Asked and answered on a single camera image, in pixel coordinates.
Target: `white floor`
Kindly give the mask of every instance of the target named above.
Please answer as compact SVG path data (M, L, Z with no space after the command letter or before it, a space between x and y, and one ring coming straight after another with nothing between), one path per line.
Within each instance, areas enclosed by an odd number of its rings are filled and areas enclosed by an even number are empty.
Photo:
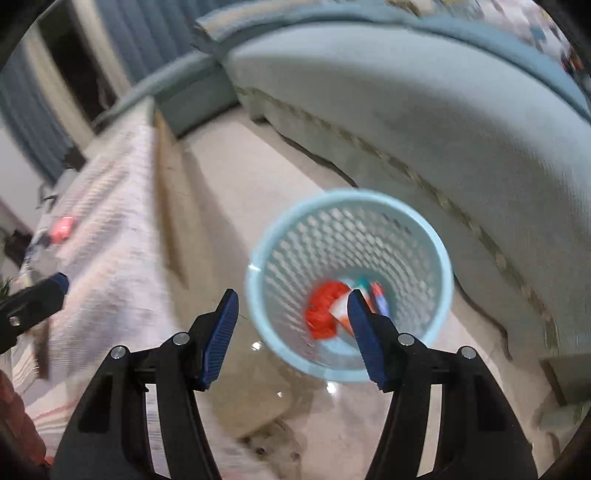
M335 172L287 145L269 125L250 122L240 109L195 130L185 143L220 286L234 288L241 299L248 255L264 229L300 200L348 187ZM263 448L261 458L280 478L364 478L389 395L373 384L327 385L293 371L264 345L257 349L258 335L244 304L219 385L207 394L219 423L235 437L248 434L253 451ZM536 422L542 407L556 403L541 368L534 359L522 365L509 362L498 329L456 293L434 348L455 352L462 345L478 350L501 385L532 443L541 474L554 455L550 438ZM420 473L433 467L440 411L436 388L431 410Z

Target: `red cloth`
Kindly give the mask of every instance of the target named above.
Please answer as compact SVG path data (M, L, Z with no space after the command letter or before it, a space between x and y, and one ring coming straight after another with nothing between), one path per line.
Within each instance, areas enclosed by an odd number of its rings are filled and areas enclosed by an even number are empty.
M306 308L306 323L312 338L320 340L336 335L337 320L329 310L332 304L348 291L347 285L335 280L326 281L312 291Z

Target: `sofa cushion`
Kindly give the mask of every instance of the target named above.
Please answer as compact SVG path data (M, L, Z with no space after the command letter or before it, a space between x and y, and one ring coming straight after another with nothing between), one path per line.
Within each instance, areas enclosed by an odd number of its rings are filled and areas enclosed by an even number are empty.
M137 83L97 117L95 126L103 129L146 96L154 97L176 135L238 101L222 66L212 56L196 50Z
M259 0L255 2L241 2L218 8L213 12L199 17L195 22L195 46L205 52L214 53L215 43L228 38L233 33L250 29L255 30L252 36L258 36L268 31L275 19L291 10L306 5L331 2L332 0ZM257 26L266 26L261 31Z

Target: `light blue basket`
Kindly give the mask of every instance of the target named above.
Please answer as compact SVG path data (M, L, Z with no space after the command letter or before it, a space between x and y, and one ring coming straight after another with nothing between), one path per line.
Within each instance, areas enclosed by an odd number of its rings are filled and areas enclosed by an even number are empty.
M304 373L369 381L355 339L339 328L314 340L307 299L327 279L378 281L399 332L432 342L449 311L453 274L435 230L408 205L370 190L334 190L284 214L252 254L246 274L251 318L262 340Z

